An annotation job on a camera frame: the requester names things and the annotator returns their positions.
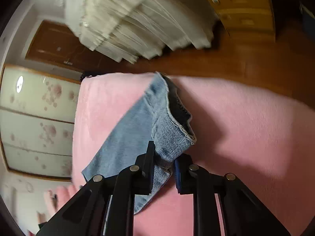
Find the wooden drawer cabinet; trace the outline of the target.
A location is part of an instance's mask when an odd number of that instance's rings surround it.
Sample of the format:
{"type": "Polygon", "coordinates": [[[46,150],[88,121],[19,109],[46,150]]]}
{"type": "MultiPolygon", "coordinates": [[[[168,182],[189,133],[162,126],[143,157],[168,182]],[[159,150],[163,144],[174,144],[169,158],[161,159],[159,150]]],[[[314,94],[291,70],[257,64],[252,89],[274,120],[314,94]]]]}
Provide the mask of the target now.
{"type": "Polygon", "coordinates": [[[271,0],[208,0],[229,36],[244,41],[274,41],[271,0]]]}

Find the pink bed sheet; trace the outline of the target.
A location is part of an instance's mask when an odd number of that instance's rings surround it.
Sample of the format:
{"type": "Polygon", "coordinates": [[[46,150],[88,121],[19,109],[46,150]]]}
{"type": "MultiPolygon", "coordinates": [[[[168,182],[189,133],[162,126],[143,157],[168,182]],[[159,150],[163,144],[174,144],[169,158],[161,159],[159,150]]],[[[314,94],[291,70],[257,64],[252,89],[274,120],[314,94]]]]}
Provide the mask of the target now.
{"type": "MultiPolygon", "coordinates": [[[[89,164],[119,119],[143,95],[152,74],[107,74],[80,87],[72,180],[89,164]]],[[[234,173],[291,235],[314,217],[314,110],[267,91],[216,78],[172,77],[192,114],[189,153],[214,174],[234,173]]]]}

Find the beige patterned curtain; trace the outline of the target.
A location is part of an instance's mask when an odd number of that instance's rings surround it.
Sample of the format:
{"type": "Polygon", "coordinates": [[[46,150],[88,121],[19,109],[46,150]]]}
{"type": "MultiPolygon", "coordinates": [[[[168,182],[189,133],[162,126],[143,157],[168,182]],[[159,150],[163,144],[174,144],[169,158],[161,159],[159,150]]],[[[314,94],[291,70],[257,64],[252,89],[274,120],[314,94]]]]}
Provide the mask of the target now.
{"type": "Polygon", "coordinates": [[[193,45],[210,48],[218,15],[208,0],[66,0],[65,22],[80,43],[116,62],[193,45]]]}

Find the floral wardrobe doors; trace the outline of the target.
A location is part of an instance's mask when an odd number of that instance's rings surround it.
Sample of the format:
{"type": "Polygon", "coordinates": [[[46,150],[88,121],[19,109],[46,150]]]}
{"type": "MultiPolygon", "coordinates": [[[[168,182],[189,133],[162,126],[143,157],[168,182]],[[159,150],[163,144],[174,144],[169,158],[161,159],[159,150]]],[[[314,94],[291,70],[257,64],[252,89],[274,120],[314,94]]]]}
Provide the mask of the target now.
{"type": "Polygon", "coordinates": [[[6,65],[1,76],[1,147],[10,171],[69,180],[80,85],[6,65]]]}

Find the brown wooden door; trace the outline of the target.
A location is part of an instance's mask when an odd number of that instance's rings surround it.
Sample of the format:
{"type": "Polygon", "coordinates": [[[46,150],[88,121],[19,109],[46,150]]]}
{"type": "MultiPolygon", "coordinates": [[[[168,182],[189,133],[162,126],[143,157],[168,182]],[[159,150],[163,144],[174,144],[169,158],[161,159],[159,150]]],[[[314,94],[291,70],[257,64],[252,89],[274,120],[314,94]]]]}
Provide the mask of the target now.
{"type": "Polygon", "coordinates": [[[106,72],[104,55],[82,45],[66,25],[47,20],[38,27],[25,58],[81,73],[106,72]]]}

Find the blue denim jacket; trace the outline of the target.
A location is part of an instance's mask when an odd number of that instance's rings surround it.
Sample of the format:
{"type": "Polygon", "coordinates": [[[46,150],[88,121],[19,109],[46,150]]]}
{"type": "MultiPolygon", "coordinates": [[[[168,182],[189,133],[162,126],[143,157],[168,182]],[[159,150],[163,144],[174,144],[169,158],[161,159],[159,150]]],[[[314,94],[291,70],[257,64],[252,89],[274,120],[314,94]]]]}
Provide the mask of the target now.
{"type": "Polygon", "coordinates": [[[155,144],[153,189],[136,195],[134,213],[140,212],[172,175],[173,162],[196,143],[190,126],[192,115],[183,105],[177,86],[165,75],[155,73],[144,95],[111,131],[92,161],[83,169],[86,181],[100,174],[117,175],[155,144]]]}

